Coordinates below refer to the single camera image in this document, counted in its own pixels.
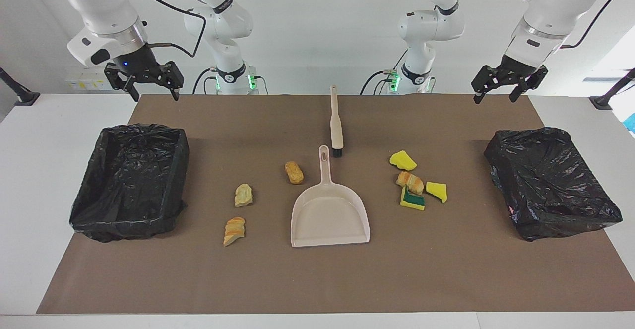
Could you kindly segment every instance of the black mount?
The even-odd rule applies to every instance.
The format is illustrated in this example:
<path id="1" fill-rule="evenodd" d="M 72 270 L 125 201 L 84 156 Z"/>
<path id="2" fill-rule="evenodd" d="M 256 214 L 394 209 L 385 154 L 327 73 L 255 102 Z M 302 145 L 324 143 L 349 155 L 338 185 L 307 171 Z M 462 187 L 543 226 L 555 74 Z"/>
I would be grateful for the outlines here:
<path id="1" fill-rule="evenodd" d="M 504 85 L 517 85 L 509 95 L 512 102 L 516 102 L 521 94 L 530 89 L 537 89 L 547 75 L 548 69 L 542 65 L 538 70 L 520 64 L 512 59 L 503 58 L 501 66 L 497 68 L 485 65 L 472 81 L 472 89 L 476 92 L 474 103 L 481 103 L 485 94 Z"/>
<path id="2" fill-rule="evenodd" d="M 9 76 L 2 67 L 0 67 L 0 79 L 18 96 L 18 100 L 13 104 L 14 106 L 30 106 L 38 100 L 39 92 L 31 92 L 27 87 L 24 87 L 13 77 Z"/>
<path id="3" fill-rule="evenodd" d="M 635 79 L 635 68 L 631 69 L 626 76 L 622 77 L 621 80 L 617 81 L 611 89 L 606 92 L 603 96 L 599 97 L 589 97 L 591 103 L 593 103 L 594 107 L 598 110 L 612 110 L 610 105 L 608 105 L 608 101 L 611 100 L 613 96 L 618 94 L 626 85 L 631 83 Z"/>

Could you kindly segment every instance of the yellow sponge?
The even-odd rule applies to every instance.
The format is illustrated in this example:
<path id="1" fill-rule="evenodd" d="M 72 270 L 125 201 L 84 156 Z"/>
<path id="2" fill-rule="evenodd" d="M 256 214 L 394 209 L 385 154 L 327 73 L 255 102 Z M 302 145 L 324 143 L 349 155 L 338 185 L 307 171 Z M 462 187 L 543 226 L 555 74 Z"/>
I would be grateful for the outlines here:
<path id="1" fill-rule="evenodd" d="M 411 171 L 417 168 L 417 163 L 411 159 L 405 150 L 397 152 L 390 157 L 390 163 L 399 169 Z"/>
<path id="2" fill-rule="evenodd" d="M 433 182 L 426 182 L 426 193 L 434 195 L 442 204 L 447 201 L 447 185 Z"/>
<path id="3" fill-rule="evenodd" d="M 406 187 L 401 187 L 401 200 L 399 201 L 399 205 L 421 211 L 426 209 L 426 201 L 424 200 L 424 197 L 417 194 L 411 194 Z"/>

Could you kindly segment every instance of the food scrap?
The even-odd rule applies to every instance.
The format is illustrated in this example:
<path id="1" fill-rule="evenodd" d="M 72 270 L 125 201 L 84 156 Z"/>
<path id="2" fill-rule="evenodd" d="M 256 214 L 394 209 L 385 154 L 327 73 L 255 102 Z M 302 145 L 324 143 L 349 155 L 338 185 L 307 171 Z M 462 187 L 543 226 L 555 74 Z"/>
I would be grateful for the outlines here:
<path id="1" fill-rule="evenodd" d="M 252 203 L 252 189 L 248 184 L 240 184 L 236 188 L 236 196 L 234 197 L 234 206 L 243 207 Z"/>
<path id="2" fill-rule="evenodd" d="M 442 204 L 447 201 L 447 185 L 442 183 L 426 182 L 426 193 L 437 197 Z"/>
<path id="3" fill-rule="evenodd" d="M 424 197 L 410 193 L 406 187 L 401 188 L 401 200 L 399 201 L 399 205 L 421 211 L 426 209 L 426 201 L 424 200 Z"/>
<path id="4" fill-rule="evenodd" d="M 286 175 L 289 177 L 291 184 L 302 184 L 304 174 L 302 174 L 302 170 L 296 162 L 286 162 L 286 164 L 284 164 L 284 171 L 286 171 Z"/>
<path id="5" fill-rule="evenodd" d="M 424 181 L 416 175 L 408 173 L 408 171 L 402 171 L 399 173 L 396 183 L 402 187 L 408 187 L 408 190 L 413 194 L 424 194 Z"/>
<path id="6" fill-rule="evenodd" d="M 397 152 L 390 157 L 390 163 L 399 169 L 411 171 L 417 168 L 417 163 L 411 159 L 405 150 Z"/>
<path id="7" fill-rule="evenodd" d="M 245 236 L 245 219 L 242 217 L 234 217 L 227 221 L 225 225 L 225 239 L 223 240 L 223 246 L 229 246 L 233 241 L 238 238 L 244 238 Z"/>

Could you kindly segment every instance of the white table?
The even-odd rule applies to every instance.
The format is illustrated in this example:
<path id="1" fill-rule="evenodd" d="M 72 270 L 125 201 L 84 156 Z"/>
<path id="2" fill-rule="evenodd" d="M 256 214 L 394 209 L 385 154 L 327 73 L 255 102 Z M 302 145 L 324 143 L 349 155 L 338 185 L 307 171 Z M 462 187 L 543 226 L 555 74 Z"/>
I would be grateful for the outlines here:
<path id="1" fill-rule="evenodd" d="M 624 222 L 606 229 L 635 277 L 635 139 L 585 98 L 531 98 L 547 126 L 567 130 Z M 621 313 L 378 313 L 351 315 L 34 315 L 73 231 L 68 212 L 101 128 L 125 124 L 124 94 L 43 94 L 0 123 L 2 328 L 635 328 Z"/>

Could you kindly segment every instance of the brush handle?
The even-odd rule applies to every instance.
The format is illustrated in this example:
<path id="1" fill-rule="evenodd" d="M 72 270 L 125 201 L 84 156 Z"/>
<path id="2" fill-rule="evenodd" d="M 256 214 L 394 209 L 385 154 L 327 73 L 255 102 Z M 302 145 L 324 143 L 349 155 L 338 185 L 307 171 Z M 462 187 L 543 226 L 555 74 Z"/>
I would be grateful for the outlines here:
<path id="1" fill-rule="evenodd" d="M 331 158 L 326 145 L 319 148 L 319 170 L 322 177 L 320 184 L 333 184 L 333 180 L 331 180 Z"/>
<path id="2" fill-rule="evenodd" d="M 333 149 L 344 148 L 344 137 L 342 134 L 342 120 L 337 107 L 337 86 L 331 86 L 331 146 Z"/>

